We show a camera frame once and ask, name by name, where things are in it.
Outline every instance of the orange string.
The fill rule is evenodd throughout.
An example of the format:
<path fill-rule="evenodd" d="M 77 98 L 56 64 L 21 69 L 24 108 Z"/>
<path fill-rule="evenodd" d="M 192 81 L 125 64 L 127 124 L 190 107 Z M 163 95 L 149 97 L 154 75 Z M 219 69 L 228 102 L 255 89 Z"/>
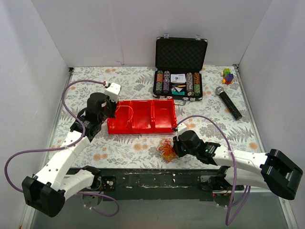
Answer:
<path fill-rule="evenodd" d="M 125 106 L 125 107 L 129 107 L 131 110 L 132 110 L 132 116 L 131 116 L 131 118 L 127 121 L 127 124 L 132 120 L 132 117 L 133 117 L 133 108 L 131 107 L 131 106 L 127 106 L 127 105 L 119 105 L 119 106 L 117 106 L 117 109 L 115 110 L 115 112 L 117 112 L 119 109 L 120 109 L 120 107 L 121 106 Z"/>
<path fill-rule="evenodd" d="M 170 138 L 163 138 L 160 141 L 157 150 L 160 151 L 160 154 L 163 156 L 167 163 L 171 162 L 177 156 L 171 146 Z"/>

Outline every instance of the microphone head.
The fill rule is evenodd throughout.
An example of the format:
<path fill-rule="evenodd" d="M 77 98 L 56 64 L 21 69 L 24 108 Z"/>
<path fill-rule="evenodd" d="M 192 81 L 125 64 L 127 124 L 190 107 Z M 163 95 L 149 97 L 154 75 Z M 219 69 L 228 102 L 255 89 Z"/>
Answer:
<path fill-rule="evenodd" d="M 217 87 L 216 90 L 215 90 L 215 93 L 217 95 L 219 95 L 221 92 L 224 92 L 224 88 L 223 87 Z"/>

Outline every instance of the white wall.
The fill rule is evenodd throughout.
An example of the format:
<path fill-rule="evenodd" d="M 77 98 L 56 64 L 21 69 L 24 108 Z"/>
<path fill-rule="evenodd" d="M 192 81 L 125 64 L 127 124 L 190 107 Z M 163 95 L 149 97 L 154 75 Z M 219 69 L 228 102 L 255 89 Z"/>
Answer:
<path fill-rule="evenodd" d="M 267 151 L 305 170 L 305 0 L 273 0 L 240 63 L 241 77 Z M 305 228 L 305 177 L 290 201 Z"/>
<path fill-rule="evenodd" d="M 17 229 L 25 203 L 5 180 L 4 164 L 18 151 L 46 147 L 68 68 L 31 1 L 0 0 L 0 21 L 0 228 Z M 21 187 L 41 159 L 13 160 L 13 182 Z"/>
<path fill-rule="evenodd" d="M 69 67 L 155 65 L 155 38 L 209 40 L 205 64 L 239 63 L 271 0 L 32 0 Z"/>

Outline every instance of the cable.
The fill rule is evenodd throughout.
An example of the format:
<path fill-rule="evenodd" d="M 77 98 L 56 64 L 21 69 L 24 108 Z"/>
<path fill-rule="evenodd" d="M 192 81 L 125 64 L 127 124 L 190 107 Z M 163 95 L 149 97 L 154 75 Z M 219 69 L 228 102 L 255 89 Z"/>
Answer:
<path fill-rule="evenodd" d="M 107 217 L 115 216 L 115 215 L 120 211 L 119 202 L 118 202 L 115 198 L 112 198 L 112 197 L 110 197 L 110 196 L 107 196 L 107 195 L 104 195 L 104 194 L 101 194 L 101 193 L 93 194 L 93 193 L 88 193 L 88 192 L 78 192 L 78 194 L 83 194 L 83 195 L 95 195 L 95 196 L 100 196 L 100 197 L 104 197 L 104 198 L 107 198 L 107 199 L 112 200 L 112 201 L 116 204 L 116 206 L 117 206 L 116 211 L 115 211 L 114 213 L 112 213 L 112 214 L 108 214 L 108 213 L 102 212 L 102 211 L 98 210 L 98 209 L 95 208 L 95 207 L 91 207 L 91 206 L 85 204 L 86 207 L 88 207 L 89 209 L 92 209 L 92 210 L 94 210 L 94 211 L 100 213 L 100 214 L 103 215 L 103 216 L 107 216 Z"/>
<path fill-rule="evenodd" d="M 250 186 L 246 186 L 242 197 L 236 203 L 233 204 L 235 187 L 236 187 L 236 180 L 237 180 L 237 166 L 236 166 L 236 160 L 235 160 L 234 154 L 232 152 L 230 143 L 229 143 L 228 139 L 226 138 L 224 132 L 218 127 L 218 125 L 215 122 L 213 122 L 211 119 L 209 119 L 208 117 L 205 117 L 203 115 L 191 115 L 191 116 L 188 116 L 188 117 L 184 118 L 183 120 L 181 120 L 177 125 L 179 125 L 182 122 L 184 122 L 185 120 L 187 120 L 189 118 L 193 118 L 193 117 L 204 118 L 204 119 L 210 121 L 217 128 L 217 130 L 220 132 L 220 134 L 224 137 L 224 139 L 225 139 L 225 141 L 226 141 L 226 143 L 228 145 L 228 150 L 230 150 L 230 152 L 231 152 L 230 154 L 232 156 L 233 167 L 234 167 L 234 178 L 233 178 L 233 185 L 232 185 L 232 191 L 231 191 L 230 201 L 229 201 L 229 205 L 228 205 L 228 210 L 227 210 L 227 214 L 226 214 L 226 217 L 225 217 L 225 224 L 227 226 L 229 226 L 233 222 L 233 220 L 235 219 L 235 217 L 237 216 L 239 211 L 242 209 L 244 204 L 246 203 L 246 201 L 247 201 L 247 199 L 249 197 L 249 194 L 250 194 L 251 187 Z M 232 218 L 229 220 L 231 208 L 233 206 L 236 206 L 242 199 L 243 199 L 243 201 L 242 201 L 241 205 L 238 207 L 236 212 L 233 214 Z"/>
<path fill-rule="evenodd" d="M 71 143 L 71 144 L 69 144 L 69 145 L 67 145 L 67 146 L 65 146 L 65 147 L 59 147 L 59 148 L 55 148 L 55 149 L 32 149 L 32 150 L 24 150 L 24 151 L 20 151 L 20 152 L 18 152 L 18 153 L 13 154 L 13 155 L 6 161 L 6 163 L 5 163 L 5 166 L 4 166 L 4 174 L 5 174 L 5 178 L 6 178 L 6 180 L 8 181 L 8 183 L 9 183 L 15 190 L 17 190 L 17 191 L 23 193 L 23 191 L 22 191 L 20 188 L 18 188 L 17 186 L 15 186 L 15 185 L 12 183 L 12 181 L 11 181 L 11 179 L 10 179 L 10 177 L 9 177 L 9 174 L 8 174 L 8 166 L 9 166 L 9 163 L 10 163 L 10 161 L 11 161 L 14 157 L 16 157 L 16 156 L 18 156 L 18 155 L 21 155 L 21 154 L 27 154 L 27 153 L 51 152 L 51 151 L 63 150 L 63 149 L 66 149 L 67 147 L 71 147 L 71 146 L 77 144 L 77 143 L 78 143 L 79 141 L 81 141 L 81 139 L 85 136 L 86 128 L 85 128 L 84 123 L 82 123 L 82 121 L 81 121 L 75 114 L 73 114 L 73 112 L 68 108 L 68 106 L 66 105 L 66 102 L 65 102 L 65 95 L 66 95 L 67 90 L 68 90 L 72 85 L 74 85 L 74 84 L 76 84 L 76 83 L 81 83 L 81 82 L 98 83 L 98 84 L 102 84 L 102 85 L 104 85 L 104 86 L 106 85 L 106 82 L 99 82 L 99 81 L 95 81 L 95 80 L 76 80 L 76 81 L 74 81 L 74 82 L 68 84 L 68 85 L 63 89 L 63 92 L 62 92 L 62 94 L 61 94 L 61 102 L 62 102 L 62 105 L 63 105 L 64 108 L 67 110 L 67 112 L 68 112 L 73 118 L 75 118 L 75 120 L 76 120 L 77 122 L 79 122 L 79 123 L 81 124 L 82 133 L 81 133 L 80 138 L 77 139 L 75 142 L 73 142 L 73 143 Z M 79 194 L 83 194 L 83 195 L 92 195 L 92 193 L 87 193 L 87 192 L 78 192 L 78 193 L 79 193 Z M 112 198 L 112 197 L 110 197 L 110 196 L 104 195 L 104 194 L 98 194 L 98 195 L 101 195 L 101 196 L 103 196 L 103 197 L 105 197 L 105 198 L 108 198 L 108 199 L 113 200 L 113 201 L 117 204 L 118 209 L 117 209 L 117 211 L 116 211 L 115 213 L 113 213 L 113 214 L 106 214 L 106 213 L 101 212 L 101 211 L 99 211 L 99 210 L 97 210 L 97 209 L 95 209 L 95 208 L 92 208 L 93 210 L 99 212 L 99 213 L 100 213 L 101 215 L 103 215 L 103 216 L 114 216 L 115 214 L 117 214 L 117 213 L 119 212 L 120 206 L 119 206 L 119 203 L 117 202 L 117 200 L 115 200 L 114 198 Z"/>

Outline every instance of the stack of poker chips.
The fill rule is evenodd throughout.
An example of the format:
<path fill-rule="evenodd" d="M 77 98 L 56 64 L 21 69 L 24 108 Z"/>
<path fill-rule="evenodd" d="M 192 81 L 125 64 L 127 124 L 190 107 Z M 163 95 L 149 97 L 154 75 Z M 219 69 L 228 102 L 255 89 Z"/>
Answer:
<path fill-rule="evenodd" d="M 193 74 L 192 73 L 187 73 L 186 74 L 186 91 L 187 91 L 188 96 L 194 95 Z"/>
<path fill-rule="evenodd" d="M 163 93 L 167 94 L 170 91 L 170 72 L 165 71 L 163 76 Z"/>
<path fill-rule="evenodd" d="M 194 73 L 194 96 L 200 95 L 200 75 L 199 73 Z"/>
<path fill-rule="evenodd" d="M 157 94 L 160 94 L 162 92 L 162 84 L 163 84 L 163 72 L 158 71 L 157 83 L 156 83 L 156 93 Z"/>

